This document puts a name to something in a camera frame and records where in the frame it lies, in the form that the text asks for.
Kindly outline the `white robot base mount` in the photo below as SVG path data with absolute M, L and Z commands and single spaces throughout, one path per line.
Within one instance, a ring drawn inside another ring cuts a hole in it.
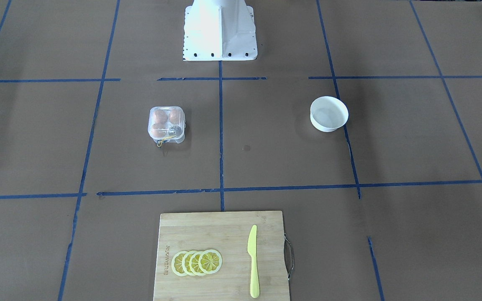
M 257 59 L 254 10 L 244 0 L 195 0 L 184 17 L 184 61 Z

